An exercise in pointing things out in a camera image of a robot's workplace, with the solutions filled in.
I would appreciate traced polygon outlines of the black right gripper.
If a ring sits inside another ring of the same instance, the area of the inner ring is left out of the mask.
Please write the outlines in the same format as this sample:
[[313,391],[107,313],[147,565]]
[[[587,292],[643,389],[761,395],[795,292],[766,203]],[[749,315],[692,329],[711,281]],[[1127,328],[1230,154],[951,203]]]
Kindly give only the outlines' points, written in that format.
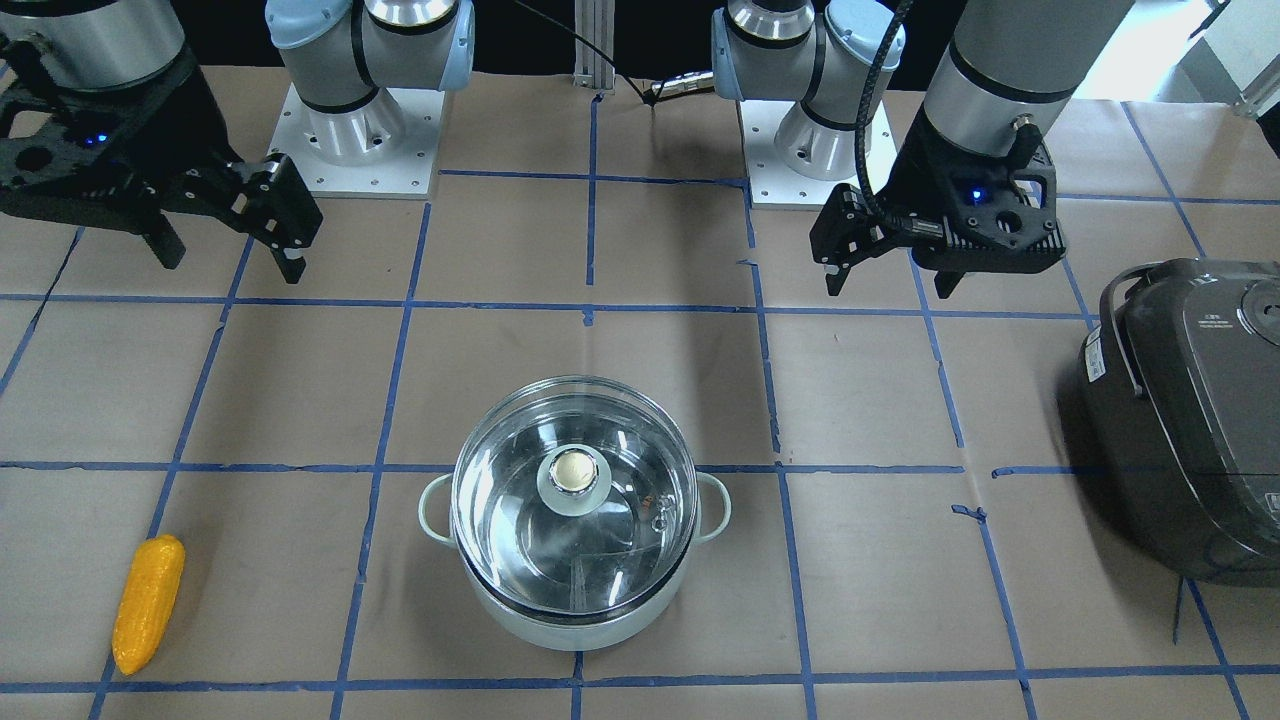
[[241,161],[197,58],[120,88],[63,88],[33,40],[6,40],[3,213],[141,237],[163,266],[186,249],[169,213],[211,217],[265,246],[288,284],[324,220],[293,159]]

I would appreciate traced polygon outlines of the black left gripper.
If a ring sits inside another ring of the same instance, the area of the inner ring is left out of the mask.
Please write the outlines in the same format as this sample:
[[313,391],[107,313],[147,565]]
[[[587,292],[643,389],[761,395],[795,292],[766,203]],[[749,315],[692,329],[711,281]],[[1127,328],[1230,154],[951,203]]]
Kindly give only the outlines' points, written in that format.
[[936,273],[941,299],[970,273],[1036,274],[1060,263],[1068,241],[1043,135],[1029,114],[1007,128],[1011,147],[986,156],[952,143],[918,111],[879,192],[886,236],[860,190],[836,184],[808,236],[827,295],[840,296],[855,265],[895,246]]

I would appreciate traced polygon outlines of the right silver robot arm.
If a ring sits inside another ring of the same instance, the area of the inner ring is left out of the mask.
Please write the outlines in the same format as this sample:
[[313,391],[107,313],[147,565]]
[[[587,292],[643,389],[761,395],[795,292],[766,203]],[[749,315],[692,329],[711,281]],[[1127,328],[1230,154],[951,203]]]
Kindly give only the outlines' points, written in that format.
[[5,1],[3,214],[132,234],[177,268],[170,219],[305,273],[316,197],[416,191],[413,95],[463,88],[471,1]]

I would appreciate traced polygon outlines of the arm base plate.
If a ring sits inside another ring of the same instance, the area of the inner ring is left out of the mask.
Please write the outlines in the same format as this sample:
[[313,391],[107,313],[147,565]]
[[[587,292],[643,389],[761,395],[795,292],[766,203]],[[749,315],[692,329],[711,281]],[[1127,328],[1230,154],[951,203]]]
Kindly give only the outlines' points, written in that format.
[[316,199],[429,200],[448,94],[384,88],[360,109],[325,114],[291,86],[269,149],[288,155]]
[[739,119],[753,206],[817,210],[836,184],[858,184],[854,132],[790,101],[742,101]]

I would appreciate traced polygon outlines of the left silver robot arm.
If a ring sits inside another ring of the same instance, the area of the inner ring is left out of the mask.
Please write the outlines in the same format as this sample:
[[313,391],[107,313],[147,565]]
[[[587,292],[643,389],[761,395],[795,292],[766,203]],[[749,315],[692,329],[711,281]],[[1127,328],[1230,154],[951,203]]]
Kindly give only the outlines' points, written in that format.
[[887,181],[867,140],[902,60],[910,3],[730,1],[710,22],[721,97],[790,105],[774,142],[797,173],[831,179],[812,227],[828,295],[893,249],[947,299],[972,273],[1037,274],[1068,251],[1044,137],[1132,9],[1129,1],[969,1]]

